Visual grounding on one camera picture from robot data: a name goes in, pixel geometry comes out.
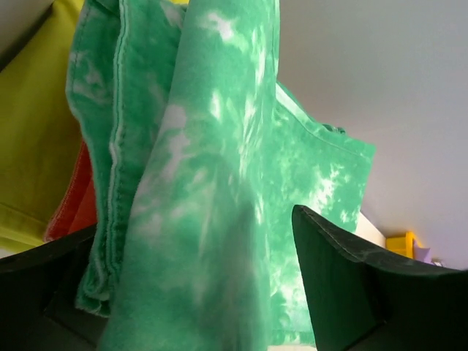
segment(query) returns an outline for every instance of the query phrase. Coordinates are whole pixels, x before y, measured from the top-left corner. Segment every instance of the white surface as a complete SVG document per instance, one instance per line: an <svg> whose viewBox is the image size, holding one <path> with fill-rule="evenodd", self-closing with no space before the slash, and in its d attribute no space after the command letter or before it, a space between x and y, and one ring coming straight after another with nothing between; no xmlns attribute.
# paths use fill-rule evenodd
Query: white surface
<svg viewBox="0 0 468 351"><path fill-rule="evenodd" d="M279 79L374 143L363 211L468 268L468 1L284 0Z"/></svg>
<svg viewBox="0 0 468 351"><path fill-rule="evenodd" d="M358 217L356 235L385 248L385 236L361 213L359 213Z"/></svg>
<svg viewBox="0 0 468 351"><path fill-rule="evenodd" d="M0 0L0 55L27 31L53 0Z"/></svg>

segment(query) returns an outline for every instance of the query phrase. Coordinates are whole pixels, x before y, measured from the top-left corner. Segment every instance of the yellow object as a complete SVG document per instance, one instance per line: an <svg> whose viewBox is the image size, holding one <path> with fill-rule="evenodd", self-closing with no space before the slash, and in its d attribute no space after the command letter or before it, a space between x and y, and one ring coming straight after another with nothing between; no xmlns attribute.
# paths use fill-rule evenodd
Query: yellow object
<svg viewBox="0 0 468 351"><path fill-rule="evenodd" d="M402 236L387 238L385 240L385 248L408 258L414 258L414 243L418 243L413 232L406 232Z"/></svg>
<svg viewBox="0 0 468 351"><path fill-rule="evenodd" d="M80 146L65 80L83 0L52 13L0 71L0 247L22 252L42 235L68 187Z"/></svg>

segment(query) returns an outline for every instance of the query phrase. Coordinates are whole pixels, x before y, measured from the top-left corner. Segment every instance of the folded clothing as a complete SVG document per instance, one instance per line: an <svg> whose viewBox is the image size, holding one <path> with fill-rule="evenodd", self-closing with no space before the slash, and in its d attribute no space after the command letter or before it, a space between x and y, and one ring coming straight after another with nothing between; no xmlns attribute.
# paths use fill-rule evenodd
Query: folded clothing
<svg viewBox="0 0 468 351"><path fill-rule="evenodd" d="M44 240L63 238L97 222L96 197L88 148L81 143L67 192L49 222Z"/></svg>
<svg viewBox="0 0 468 351"><path fill-rule="evenodd" d="M80 148L65 80L82 0L55 0L49 17L0 71L0 246L43 244Z"/></svg>
<svg viewBox="0 0 468 351"><path fill-rule="evenodd" d="M278 1L86 2L67 93L99 218L77 306L112 310L101 350L314 345L290 212L353 231L374 148L307 116L278 57Z"/></svg>

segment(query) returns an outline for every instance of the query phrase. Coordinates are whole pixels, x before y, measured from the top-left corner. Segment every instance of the green tie-dye jeans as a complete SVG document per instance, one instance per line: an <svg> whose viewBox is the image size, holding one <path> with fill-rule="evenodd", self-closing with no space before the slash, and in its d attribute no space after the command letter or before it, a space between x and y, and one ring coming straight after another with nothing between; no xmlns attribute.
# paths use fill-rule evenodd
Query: green tie-dye jeans
<svg viewBox="0 0 468 351"><path fill-rule="evenodd" d="M101 350L311 344L290 214L353 231L374 153L276 82L278 0L87 0L67 94L99 224Z"/></svg>

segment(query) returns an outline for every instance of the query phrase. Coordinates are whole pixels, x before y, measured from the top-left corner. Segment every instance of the red fabric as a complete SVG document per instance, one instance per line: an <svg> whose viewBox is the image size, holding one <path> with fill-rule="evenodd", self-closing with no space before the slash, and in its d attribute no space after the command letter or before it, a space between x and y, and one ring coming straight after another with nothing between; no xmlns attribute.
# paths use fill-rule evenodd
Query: red fabric
<svg viewBox="0 0 468 351"><path fill-rule="evenodd" d="M81 143L72 180L44 235L52 241L97 222L93 174L88 148Z"/></svg>
<svg viewBox="0 0 468 351"><path fill-rule="evenodd" d="M91 180L68 233L74 233L96 223L96 195L94 194L94 185Z"/></svg>

